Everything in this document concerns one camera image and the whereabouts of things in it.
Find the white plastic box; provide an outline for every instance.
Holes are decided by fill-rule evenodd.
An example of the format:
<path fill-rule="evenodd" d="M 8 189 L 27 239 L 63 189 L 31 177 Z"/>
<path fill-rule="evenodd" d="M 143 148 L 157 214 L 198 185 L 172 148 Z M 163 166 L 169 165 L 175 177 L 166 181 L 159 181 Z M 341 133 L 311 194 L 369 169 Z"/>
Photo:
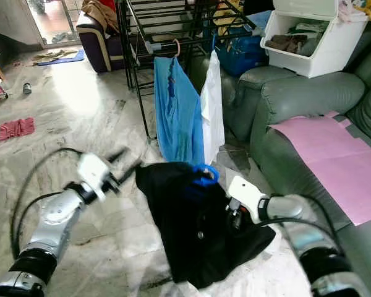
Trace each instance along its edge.
<path fill-rule="evenodd" d="M 275 10 L 261 39 L 261 47 L 268 51 L 270 65 L 309 78 L 343 70 L 368 22 L 368 17 L 360 14 L 352 16 L 351 22 L 340 20 L 338 0 L 274 0 L 273 4 Z M 330 22 L 310 57 L 265 46 L 273 35 L 287 34 L 289 28 L 308 20 Z"/>

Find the black metal rack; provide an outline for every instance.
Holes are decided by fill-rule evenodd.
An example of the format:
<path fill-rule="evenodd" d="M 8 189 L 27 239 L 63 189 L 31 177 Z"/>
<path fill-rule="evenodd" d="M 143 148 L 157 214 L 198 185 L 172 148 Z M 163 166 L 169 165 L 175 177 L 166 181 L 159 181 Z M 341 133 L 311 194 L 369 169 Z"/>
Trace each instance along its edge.
<path fill-rule="evenodd" d="M 182 63 L 187 75 L 189 75 L 191 58 L 208 54 L 204 48 L 211 48 L 210 44 L 218 27 L 224 27 L 226 30 L 224 34 L 216 37 L 217 41 L 247 37 L 252 34 L 252 32 L 231 34 L 229 31 L 231 27 L 240 27 L 247 24 L 251 28 L 255 28 L 255 25 L 228 0 L 195 0 L 193 4 L 188 4 L 184 0 L 184 3 L 181 5 L 178 5 L 178 2 L 179 0 L 116 0 L 127 84 L 129 88 L 135 89 L 137 92 L 143 124 L 149 141 L 156 139 L 156 137 L 151 137 L 148 131 L 142 97 L 154 94 L 154 81 L 140 83 L 137 73 L 141 69 L 153 69 L 153 58 L 155 56 L 173 57 L 177 53 L 177 43 L 172 38 L 164 39 L 163 37 L 165 35 L 183 35 L 177 38 L 181 47 L 179 61 Z M 159 7 L 142 7 L 143 4 L 157 4 Z M 216 11 L 226 11 L 228 14 L 215 17 L 214 13 Z M 143 24 L 143 20 L 146 19 L 181 15 L 188 18 L 170 22 L 157 21 Z M 218 19 L 232 20 L 229 24 L 214 24 L 213 21 Z M 147 33 L 149 28 L 177 24 L 188 27 L 180 30 Z M 131 33 L 132 28 L 137 28 L 137 33 Z M 148 89 L 152 89 L 152 91 L 143 93 L 143 90 Z"/>

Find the doorway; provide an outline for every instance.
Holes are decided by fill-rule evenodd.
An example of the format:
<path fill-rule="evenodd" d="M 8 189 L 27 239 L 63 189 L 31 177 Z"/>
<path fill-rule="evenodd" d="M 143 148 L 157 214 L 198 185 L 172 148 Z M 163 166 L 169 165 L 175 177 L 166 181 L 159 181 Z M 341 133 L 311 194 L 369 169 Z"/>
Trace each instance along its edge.
<path fill-rule="evenodd" d="M 27 0 L 43 47 L 80 44 L 75 29 L 83 0 Z"/>

